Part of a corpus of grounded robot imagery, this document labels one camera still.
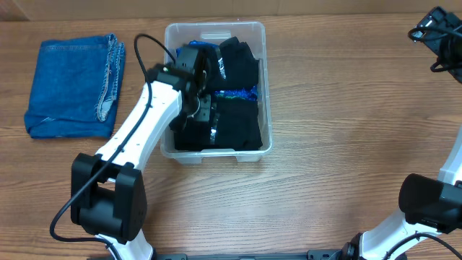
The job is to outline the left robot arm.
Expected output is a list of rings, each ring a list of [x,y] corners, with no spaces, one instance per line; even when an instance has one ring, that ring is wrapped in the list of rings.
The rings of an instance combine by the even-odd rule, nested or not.
[[[71,221],[104,243],[113,259],[155,259],[142,227],[147,196],[142,172],[166,129],[184,130],[201,113],[209,62],[185,46],[169,64],[147,72],[141,97],[113,137],[71,166]]]

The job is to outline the small black garment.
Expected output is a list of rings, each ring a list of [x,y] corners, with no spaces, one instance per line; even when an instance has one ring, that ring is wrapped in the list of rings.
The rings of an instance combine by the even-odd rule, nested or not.
[[[259,82],[259,61],[246,42],[228,38],[218,46],[205,46],[208,61],[206,91],[250,90]]]
[[[181,113],[173,119],[169,127],[173,131],[176,150],[202,151],[218,148],[211,142],[212,122],[210,120],[197,121]]]

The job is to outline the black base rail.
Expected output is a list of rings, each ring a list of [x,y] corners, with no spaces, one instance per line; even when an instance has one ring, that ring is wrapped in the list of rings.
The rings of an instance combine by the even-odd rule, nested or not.
[[[189,256],[185,253],[154,255],[155,260],[341,260],[358,259],[354,249],[315,249],[306,253],[215,254]]]

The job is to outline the clear plastic storage bin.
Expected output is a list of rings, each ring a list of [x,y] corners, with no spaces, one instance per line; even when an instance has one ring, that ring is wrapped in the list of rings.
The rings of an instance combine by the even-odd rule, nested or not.
[[[166,129],[160,141],[160,151],[180,164],[200,164],[207,157],[235,157],[239,163],[254,163],[269,154],[273,147],[269,79],[266,57],[266,31],[262,23],[250,22],[196,22],[172,23],[165,29],[165,46],[175,51],[192,40],[220,44],[231,37],[246,42],[259,62],[257,85],[258,125],[263,145],[258,150],[204,149],[188,152],[174,148],[174,136]]]

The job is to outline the blue sequin fabric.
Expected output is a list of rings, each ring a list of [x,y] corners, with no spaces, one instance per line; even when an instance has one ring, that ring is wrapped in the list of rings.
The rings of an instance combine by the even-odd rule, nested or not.
[[[192,47],[192,48],[201,49],[206,54],[205,46],[218,46],[218,45],[213,44],[213,43],[207,43],[204,41],[192,40],[187,44],[187,46]],[[207,71],[209,68],[207,64],[208,64],[208,61],[206,57],[206,77],[207,77]],[[207,92],[207,93],[215,96],[216,98],[228,98],[228,99],[238,98],[238,99],[250,100],[250,101],[255,101],[257,99],[257,94],[258,94],[257,85],[250,90],[219,90],[219,91]]]

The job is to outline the large black garment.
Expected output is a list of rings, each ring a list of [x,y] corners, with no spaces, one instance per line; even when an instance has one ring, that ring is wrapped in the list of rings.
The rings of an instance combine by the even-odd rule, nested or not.
[[[210,137],[216,149],[258,150],[263,145],[256,101],[218,98],[213,104]]]

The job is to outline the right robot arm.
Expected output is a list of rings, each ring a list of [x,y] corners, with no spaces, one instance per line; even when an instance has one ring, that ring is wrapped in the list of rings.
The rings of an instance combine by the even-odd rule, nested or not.
[[[430,69],[448,72],[461,81],[461,19],[441,6],[434,7],[408,32],[409,39],[425,44],[437,57]],[[461,253],[440,240],[461,228],[461,138],[431,179],[412,173],[402,183],[398,209],[377,227],[357,234],[335,259],[405,259],[406,251],[424,239],[439,242],[456,257]]]

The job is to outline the blue denim jeans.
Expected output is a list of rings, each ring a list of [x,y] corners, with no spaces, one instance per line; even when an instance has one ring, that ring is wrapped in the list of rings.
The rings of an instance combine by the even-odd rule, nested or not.
[[[112,33],[43,41],[24,116],[30,137],[110,137],[125,60],[125,45]]]

